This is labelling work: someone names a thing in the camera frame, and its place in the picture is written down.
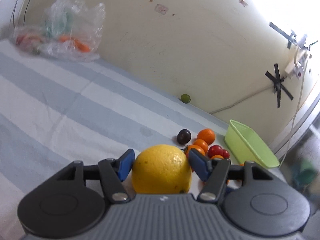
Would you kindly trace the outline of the red cherry tomato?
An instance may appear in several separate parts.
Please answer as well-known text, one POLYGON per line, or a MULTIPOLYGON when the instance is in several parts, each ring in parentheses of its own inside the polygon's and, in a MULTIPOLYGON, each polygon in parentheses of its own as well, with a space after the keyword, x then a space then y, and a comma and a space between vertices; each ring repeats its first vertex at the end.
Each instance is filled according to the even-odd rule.
POLYGON ((219 145, 213 145, 208 149, 207 155, 212 158, 215 155, 223 156, 223 148, 219 145))
POLYGON ((223 149, 222 156, 223 156, 224 159, 229 159, 230 158, 230 153, 227 150, 223 149))

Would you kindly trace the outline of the small orange mandarin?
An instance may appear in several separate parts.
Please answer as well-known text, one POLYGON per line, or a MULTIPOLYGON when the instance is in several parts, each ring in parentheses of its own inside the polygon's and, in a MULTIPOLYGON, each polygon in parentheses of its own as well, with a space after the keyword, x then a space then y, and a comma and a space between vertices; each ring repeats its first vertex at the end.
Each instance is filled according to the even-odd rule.
POLYGON ((202 148, 204 153, 207 153, 207 151, 208 151, 208 144, 202 139, 196 139, 193 142, 193 145, 196 145, 196 146, 199 146, 200 148, 202 148))

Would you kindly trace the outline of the large orange mandarin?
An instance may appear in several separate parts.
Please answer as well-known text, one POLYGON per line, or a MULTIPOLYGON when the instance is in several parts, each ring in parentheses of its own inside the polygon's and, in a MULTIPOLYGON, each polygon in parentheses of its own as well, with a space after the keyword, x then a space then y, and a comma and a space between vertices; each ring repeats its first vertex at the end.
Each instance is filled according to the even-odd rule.
POLYGON ((211 145, 215 141, 216 135, 212 129, 207 128, 207 129, 201 130, 197 134, 196 139, 204 140, 208 145, 211 145))

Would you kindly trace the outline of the yellow lemon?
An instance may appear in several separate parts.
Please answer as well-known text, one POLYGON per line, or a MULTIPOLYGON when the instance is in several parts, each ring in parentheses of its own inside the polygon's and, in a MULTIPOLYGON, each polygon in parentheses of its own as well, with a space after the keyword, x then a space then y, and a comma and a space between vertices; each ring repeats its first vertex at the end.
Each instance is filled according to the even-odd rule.
POLYGON ((182 150, 171 145, 155 145, 140 152, 133 163, 131 181, 140 194, 187 193, 191 187, 191 167, 182 150))

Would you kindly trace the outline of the dark purple plum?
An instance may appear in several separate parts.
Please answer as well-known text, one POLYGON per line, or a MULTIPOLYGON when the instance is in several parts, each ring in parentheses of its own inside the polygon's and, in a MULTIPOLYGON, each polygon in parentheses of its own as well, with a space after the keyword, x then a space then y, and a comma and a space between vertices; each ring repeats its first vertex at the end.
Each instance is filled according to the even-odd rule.
POLYGON ((191 132, 188 129, 182 129, 176 136, 176 140, 180 145, 185 145, 191 141, 191 132))

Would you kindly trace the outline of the green lime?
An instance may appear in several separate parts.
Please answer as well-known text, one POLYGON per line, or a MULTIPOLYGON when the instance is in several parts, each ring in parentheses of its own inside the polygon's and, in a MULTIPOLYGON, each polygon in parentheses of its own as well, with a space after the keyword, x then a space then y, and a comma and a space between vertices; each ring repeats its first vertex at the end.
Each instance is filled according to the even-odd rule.
POLYGON ((183 103, 190 103, 191 102, 191 97, 190 95, 188 94, 182 94, 181 97, 180 97, 180 100, 183 102, 183 103))

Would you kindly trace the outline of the orange kumquat with stem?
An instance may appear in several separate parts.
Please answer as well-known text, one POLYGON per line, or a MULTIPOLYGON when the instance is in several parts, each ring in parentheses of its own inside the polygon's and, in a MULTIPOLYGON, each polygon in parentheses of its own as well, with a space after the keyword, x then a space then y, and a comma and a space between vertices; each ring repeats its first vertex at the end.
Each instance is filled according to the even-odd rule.
POLYGON ((206 155, 206 153, 204 152, 203 148, 201 148, 200 146, 198 146, 198 145, 187 145, 187 146, 185 146, 185 148, 183 150, 184 153, 185 153, 185 156, 187 158, 189 158, 189 152, 191 150, 197 150, 197 152, 199 152, 200 154, 206 155))

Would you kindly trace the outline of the green plastic basket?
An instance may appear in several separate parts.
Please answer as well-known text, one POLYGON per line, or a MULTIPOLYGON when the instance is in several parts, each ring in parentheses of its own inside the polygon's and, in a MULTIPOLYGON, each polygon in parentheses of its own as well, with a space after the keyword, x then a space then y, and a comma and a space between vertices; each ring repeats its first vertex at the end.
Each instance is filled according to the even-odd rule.
POLYGON ((263 139, 252 128, 238 121, 229 121, 224 141, 240 164, 255 161, 264 168, 276 168, 280 165, 263 139))

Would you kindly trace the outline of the striped blue white cloth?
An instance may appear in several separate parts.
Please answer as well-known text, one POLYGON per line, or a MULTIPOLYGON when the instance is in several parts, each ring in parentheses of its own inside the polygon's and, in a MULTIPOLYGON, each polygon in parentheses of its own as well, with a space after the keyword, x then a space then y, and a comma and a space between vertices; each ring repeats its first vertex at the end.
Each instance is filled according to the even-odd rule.
POLYGON ((1 40, 1 239, 24 237, 20 200, 71 161, 171 145, 183 128, 221 138, 227 126, 105 61, 47 59, 1 40))

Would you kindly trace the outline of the green object outside window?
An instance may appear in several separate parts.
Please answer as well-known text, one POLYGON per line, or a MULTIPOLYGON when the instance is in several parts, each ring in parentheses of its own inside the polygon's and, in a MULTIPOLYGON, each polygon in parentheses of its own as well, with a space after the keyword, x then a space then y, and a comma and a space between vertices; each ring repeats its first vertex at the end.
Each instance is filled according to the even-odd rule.
POLYGON ((292 180, 298 187, 311 184, 318 171, 308 159, 301 158, 292 166, 292 180))

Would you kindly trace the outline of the black tape cross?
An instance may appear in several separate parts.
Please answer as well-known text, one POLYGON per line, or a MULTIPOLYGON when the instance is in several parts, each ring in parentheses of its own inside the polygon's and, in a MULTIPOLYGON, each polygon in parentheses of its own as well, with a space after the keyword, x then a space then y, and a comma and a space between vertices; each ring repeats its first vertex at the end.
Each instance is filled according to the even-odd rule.
POLYGON ((282 91, 288 96, 288 98, 291 101, 294 99, 293 95, 283 85, 283 81, 285 80, 285 77, 284 76, 281 77, 277 63, 274 64, 274 75, 272 75, 269 71, 266 71, 265 76, 273 83, 274 94, 277 95, 277 108, 281 107, 282 91))

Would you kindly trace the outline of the orange carrot in bag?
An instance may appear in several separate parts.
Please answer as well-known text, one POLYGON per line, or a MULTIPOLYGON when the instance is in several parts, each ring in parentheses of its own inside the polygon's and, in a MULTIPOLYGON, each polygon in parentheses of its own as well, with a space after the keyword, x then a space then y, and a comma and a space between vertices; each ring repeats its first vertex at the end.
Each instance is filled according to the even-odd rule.
POLYGON ((82 43, 79 39, 74 38, 72 36, 62 35, 59 37, 59 41, 60 42, 72 41, 75 48, 77 50, 79 50, 80 52, 82 52, 82 53, 91 52, 91 48, 88 45, 82 43))

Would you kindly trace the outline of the white power strip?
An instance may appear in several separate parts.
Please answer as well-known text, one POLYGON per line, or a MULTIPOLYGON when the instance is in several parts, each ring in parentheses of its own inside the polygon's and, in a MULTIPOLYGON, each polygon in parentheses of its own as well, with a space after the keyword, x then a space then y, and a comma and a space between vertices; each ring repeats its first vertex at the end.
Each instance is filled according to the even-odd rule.
POLYGON ((295 75, 297 79, 302 78, 310 57, 311 54, 307 48, 299 48, 293 60, 286 66, 285 76, 292 77, 295 75))

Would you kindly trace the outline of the clear plastic bag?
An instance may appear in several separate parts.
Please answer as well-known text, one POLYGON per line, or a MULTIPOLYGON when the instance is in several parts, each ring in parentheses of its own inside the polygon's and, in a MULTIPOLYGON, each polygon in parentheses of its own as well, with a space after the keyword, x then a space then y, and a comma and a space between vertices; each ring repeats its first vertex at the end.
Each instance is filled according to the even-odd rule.
POLYGON ((97 49, 102 39, 105 17, 104 3, 89 8, 85 0, 55 0, 44 11, 42 25, 15 27, 12 42, 29 54, 69 61, 94 61, 100 57, 97 49), (80 52, 72 41, 60 42, 62 35, 79 39, 91 48, 91 52, 80 52))

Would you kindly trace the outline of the upper black tape strip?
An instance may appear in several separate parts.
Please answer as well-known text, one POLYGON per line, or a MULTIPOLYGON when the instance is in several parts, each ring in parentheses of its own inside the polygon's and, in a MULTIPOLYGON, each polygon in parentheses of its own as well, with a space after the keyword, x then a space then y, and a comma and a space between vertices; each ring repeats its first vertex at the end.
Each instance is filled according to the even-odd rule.
POLYGON ((294 31, 291 31, 291 34, 287 34, 285 31, 280 29, 272 22, 269 23, 269 26, 277 33, 279 33, 281 36, 287 39, 287 49, 291 49, 291 46, 295 45, 298 48, 307 49, 308 51, 310 51, 311 47, 318 43, 318 40, 311 43, 307 43, 307 35, 304 35, 302 38, 298 39, 297 34, 294 31))

